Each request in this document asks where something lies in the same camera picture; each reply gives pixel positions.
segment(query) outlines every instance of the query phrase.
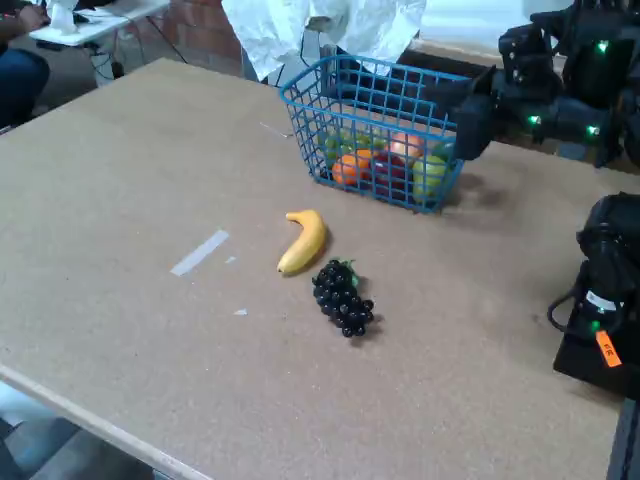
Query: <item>tape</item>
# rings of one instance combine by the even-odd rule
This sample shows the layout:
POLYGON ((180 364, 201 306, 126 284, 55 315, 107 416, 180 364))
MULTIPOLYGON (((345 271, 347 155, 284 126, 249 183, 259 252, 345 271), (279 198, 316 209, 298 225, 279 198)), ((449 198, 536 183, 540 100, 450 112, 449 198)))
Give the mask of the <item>tape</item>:
POLYGON ((224 230, 218 230, 209 239, 196 248, 189 255, 184 257, 180 262, 171 269, 171 273, 181 277, 185 273, 190 272, 193 267, 204 260, 211 252, 222 245, 229 238, 229 234, 224 230))

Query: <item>jeans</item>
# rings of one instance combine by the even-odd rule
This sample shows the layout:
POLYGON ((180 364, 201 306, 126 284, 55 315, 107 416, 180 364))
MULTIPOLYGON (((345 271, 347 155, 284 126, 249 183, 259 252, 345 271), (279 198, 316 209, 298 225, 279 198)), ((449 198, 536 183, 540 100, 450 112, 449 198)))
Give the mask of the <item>jeans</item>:
POLYGON ((0 128, 29 119, 49 79, 49 65, 38 55, 9 48, 0 54, 0 128))

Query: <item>green apple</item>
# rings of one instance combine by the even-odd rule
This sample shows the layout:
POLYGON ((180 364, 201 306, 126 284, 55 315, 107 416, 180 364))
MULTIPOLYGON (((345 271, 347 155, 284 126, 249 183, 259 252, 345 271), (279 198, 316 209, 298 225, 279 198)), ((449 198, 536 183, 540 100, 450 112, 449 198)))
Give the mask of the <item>green apple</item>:
POLYGON ((447 173, 447 161, 429 155, 426 163, 417 159, 413 164, 413 200, 424 203, 434 197, 447 173))

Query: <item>basket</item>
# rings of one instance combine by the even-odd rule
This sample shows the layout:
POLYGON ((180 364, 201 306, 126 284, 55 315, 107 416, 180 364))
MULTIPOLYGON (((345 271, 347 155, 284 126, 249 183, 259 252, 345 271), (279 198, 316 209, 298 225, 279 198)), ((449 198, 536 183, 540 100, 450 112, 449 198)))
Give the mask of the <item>basket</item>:
POLYGON ((433 212, 463 161, 452 155, 456 124, 425 98, 437 85, 460 80, 466 79, 338 55, 301 72, 280 96, 315 181, 433 212))

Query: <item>white desk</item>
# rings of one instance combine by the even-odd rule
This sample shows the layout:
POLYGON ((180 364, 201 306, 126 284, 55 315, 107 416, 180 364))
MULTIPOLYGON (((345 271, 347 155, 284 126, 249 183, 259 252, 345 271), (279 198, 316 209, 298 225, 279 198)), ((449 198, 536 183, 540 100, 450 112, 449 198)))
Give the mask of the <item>white desk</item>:
POLYGON ((89 23, 77 25, 77 31, 74 33, 63 33, 52 27, 44 27, 29 35, 34 40, 67 47, 82 47, 91 42, 93 45, 89 49, 89 56, 95 70, 96 83, 102 86, 114 78, 109 53, 113 47, 109 46, 109 34, 136 20, 161 12, 168 8, 169 3, 170 0, 117 0, 106 7, 78 11, 89 19, 89 23))
POLYGON ((44 27, 29 36, 35 40, 79 47, 104 37, 126 26, 132 21, 158 13, 169 6, 170 0, 118 0, 95 10, 80 10, 77 13, 89 19, 89 23, 78 25, 75 33, 65 34, 51 27, 44 27))

